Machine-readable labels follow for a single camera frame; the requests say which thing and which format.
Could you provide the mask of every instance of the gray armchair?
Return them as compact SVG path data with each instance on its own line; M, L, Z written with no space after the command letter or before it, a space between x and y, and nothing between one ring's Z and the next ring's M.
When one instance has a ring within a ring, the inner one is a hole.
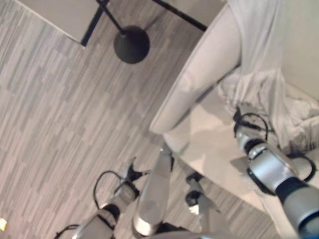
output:
M314 9L319 9L319 2L292 0L287 9L289 40L281 67L286 94L317 107L319 17ZM153 119L150 131L162 134L177 156L196 171L269 213L283 237L296 238L279 201L258 191L245 176L246 165L240 160L244 154L237 148L233 135L232 114L218 92L220 80L241 65L242 47L236 16L227 4L195 47ZM313 124L319 128L319 114L316 112L314 116ZM312 132L313 138L316 135L319 138L319 132ZM319 154L312 152L312 158L319 161ZM318 174L311 183L319 187Z

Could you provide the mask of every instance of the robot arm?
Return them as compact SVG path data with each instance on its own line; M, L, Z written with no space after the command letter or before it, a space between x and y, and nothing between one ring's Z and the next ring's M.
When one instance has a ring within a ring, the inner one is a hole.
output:
M300 180L290 159L264 142L256 130L237 125L235 136L250 159L247 172L256 185L264 193L279 197L302 238L319 235L319 190Z

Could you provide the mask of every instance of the crumpled cloth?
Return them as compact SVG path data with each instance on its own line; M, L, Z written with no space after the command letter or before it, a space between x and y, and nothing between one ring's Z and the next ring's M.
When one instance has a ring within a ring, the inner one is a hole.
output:
M218 85L227 109L235 113L241 104L256 108L275 131L279 147L287 153L317 147L319 104L288 96L281 69L289 0L228 3L241 33L242 58L240 66Z

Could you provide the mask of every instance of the black round base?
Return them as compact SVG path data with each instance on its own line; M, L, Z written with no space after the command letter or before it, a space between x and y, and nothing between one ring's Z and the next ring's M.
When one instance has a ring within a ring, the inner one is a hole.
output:
M135 64L142 61L150 50L150 39L147 33L137 26L123 28L125 34L120 32L114 40L116 55L124 62Z

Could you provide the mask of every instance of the gray striped carpet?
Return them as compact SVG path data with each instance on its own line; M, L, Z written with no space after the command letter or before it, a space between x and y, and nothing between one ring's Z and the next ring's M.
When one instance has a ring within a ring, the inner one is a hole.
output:
M12 0L0 0L0 217L1 239L50 239L95 211L98 175L154 163L162 138L149 124L202 32L151 0L114 0L123 25L147 27L145 61L122 63L113 50L116 29L103 16L86 48ZM166 219L198 231L180 194L189 168L178 163ZM208 195L246 239L278 238L269 217L207 180ZM100 204L115 179L101 182ZM116 238L132 238L132 205Z

